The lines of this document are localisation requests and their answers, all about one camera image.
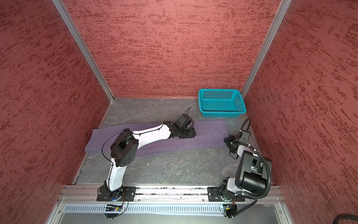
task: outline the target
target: aluminum frame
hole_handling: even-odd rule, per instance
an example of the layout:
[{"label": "aluminum frame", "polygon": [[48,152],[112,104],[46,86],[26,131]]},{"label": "aluminum frame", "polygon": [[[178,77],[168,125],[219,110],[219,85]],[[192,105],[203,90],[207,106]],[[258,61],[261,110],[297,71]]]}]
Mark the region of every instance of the aluminum frame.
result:
[{"label": "aluminum frame", "polygon": [[[55,206],[53,217],[49,219],[48,224],[57,224],[63,213],[69,206],[76,206],[77,208],[86,207],[102,207],[106,205],[103,201],[96,201],[97,189],[101,184],[77,184],[64,186],[61,195],[58,198],[58,205]],[[217,187],[218,185],[130,185],[137,187],[134,201],[129,202],[132,207],[132,212],[135,213],[135,208],[149,208],[152,204],[156,207],[185,207],[193,205],[194,207],[218,207],[222,209],[223,202],[209,202],[207,187]],[[249,204],[250,200],[245,202],[236,202],[236,204]],[[287,207],[285,208],[285,201],[279,186],[271,186],[267,197],[260,199],[257,204],[273,204],[277,211],[278,218],[281,224],[292,224]],[[101,213],[103,211],[93,211],[93,213]]]},{"label": "aluminum frame", "polygon": [[83,56],[86,58],[88,64],[90,65],[92,71],[94,72],[95,76],[97,77],[97,79],[98,79],[99,83],[101,84],[103,90],[107,94],[108,99],[111,102],[113,102],[115,97],[114,97],[111,89],[109,88],[106,80],[104,79],[100,69],[98,68],[98,66],[97,66],[92,54],[90,53],[90,50],[88,49],[88,47],[84,43],[84,40],[83,40],[81,34],[79,33],[78,29],[76,28],[76,25],[74,24],[70,14],[68,13],[65,4],[63,3],[62,0],[52,0],[52,2],[55,5],[58,13],[62,17],[63,21],[65,22],[68,30],[72,34],[72,36],[73,36],[74,40],[76,41],[78,47],[82,51]]},{"label": "aluminum frame", "polygon": [[291,4],[291,0],[282,0],[281,1],[279,8],[277,9],[276,15],[275,15],[274,19],[272,20],[271,26],[267,32],[265,40],[262,43],[262,47],[257,55],[256,61],[255,61],[254,65],[252,66],[252,70],[246,80],[244,87],[242,88],[242,91],[241,91],[242,98],[245,98],[245,96],[251,86],[251,83],[252,83],[253,79],[255,78],[258,69],[260,68],[260,65],[261,65],[270,45],[272,43],[272,40],[274,39],[274,37],[276,35],[277,30],[279,29],[279,26],[285,16],[290,4]]}]

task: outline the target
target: gray marble floor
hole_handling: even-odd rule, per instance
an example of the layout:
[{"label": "gray marble floor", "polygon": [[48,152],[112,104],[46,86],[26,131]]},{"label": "gray marble floor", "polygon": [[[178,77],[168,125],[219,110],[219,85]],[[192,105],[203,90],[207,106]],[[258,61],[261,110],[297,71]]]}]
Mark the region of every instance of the gray marble floor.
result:
[{"label": "gray marble floor", "polygon": [[[225,120],[229,134],[237,135],[243,114],[237,118],[205,118],[197,99],[116,98],[102,127],[126,123],[175,120],[187,109],[194,121]],[[250,143],[257,148],[255,138]],[[136,157],[127,167],[124,184],[200,184],[217,185],[226,177],[234,177],[239,160],[229,156],[227,148],[202,148],[175,153]],[[77,183],[103,183],[110,162],[101,153],[88,153]]]}]

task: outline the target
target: robotic arm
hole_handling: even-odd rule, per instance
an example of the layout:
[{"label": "robotic arm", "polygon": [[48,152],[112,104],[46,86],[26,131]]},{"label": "robotic arm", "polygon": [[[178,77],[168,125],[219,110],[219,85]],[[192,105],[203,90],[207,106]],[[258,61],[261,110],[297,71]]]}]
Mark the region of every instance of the robotic arm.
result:
[{"label": "robotic arm", "polygon": [[134,160],[137,150],[146,144],[168,138],[194,138],[194,121],[182,114],[175,122],[141,131],[124,129],[111,145],[111,169],[104,185],[99,188],[97,201],[117,201],[122,198],[122,180],[127,166]]},{"label": "robotic arm", "polygon": [[[245,198],[253,199],[248,206],[237,210],[232,203],[226,207],[224,215],[233,218],[246,209],[253,206],[258,199],[267,196],[271,186],[270,159],[263,157],[249,144],[251,120],[247,119],[237,137],[233,135],[224,139],[231,153],[241,157],[235,177],[228,177],[222,181],[220,187],[208,187],[209,201],[245,201]],[[124,191],[132,189],[134,195],[135,187],[122,187],[122,180],[127,166],[134,160],[137,150],[149,143],[177,137],[179,139],[194,138],[196,133],[193,128],[194,122],[187,114],[182,114],[175,122],[166,121],[163,124],[141,131],[124,129],[111,145],[111,169],[107,180],[98,189],[97,201],[119,201],[130,196],[125,196]]]}]

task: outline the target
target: black mounting plate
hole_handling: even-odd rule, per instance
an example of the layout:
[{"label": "black mounting plate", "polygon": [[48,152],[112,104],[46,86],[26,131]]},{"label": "black mounting plate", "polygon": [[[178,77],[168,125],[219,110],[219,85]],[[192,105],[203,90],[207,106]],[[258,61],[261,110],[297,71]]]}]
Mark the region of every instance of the black mounting plate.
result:
[{"label": "black mounting plate", "polygon": [[128,201],[133,201],[135,196],[135,190],[137,187],[122,187],[124,195]]},{"label": "black mounting plate", "polygon": [[[208,198],[209,201],[224,201],[221,198],[221,191],[220,191],[220,187],[208,187]],[[245,198],[243,197],[237,197],[236,201],[245,201]]]},{"label": "black mounting plate", "polygon": [[[133,201],[136,189],[136,187],[122,187],[124,195],[128,201]],[[111,201],[111,197],[108,197],[108,192],[105,187],[100,188],[97,195],[97,201]]]}]

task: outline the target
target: metal vent grille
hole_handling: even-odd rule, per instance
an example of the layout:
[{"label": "metal vent grille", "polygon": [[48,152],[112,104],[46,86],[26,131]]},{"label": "metal vent grille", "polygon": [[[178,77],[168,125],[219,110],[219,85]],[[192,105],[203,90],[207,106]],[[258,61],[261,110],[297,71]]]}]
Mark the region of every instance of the metal vent grille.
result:
[{"label": "metal vent grille", "polygon": [[[106,204],[67,204],[64,213],[104,213]],[[221,204],[129,204],[126,213],[222,215]]]}]

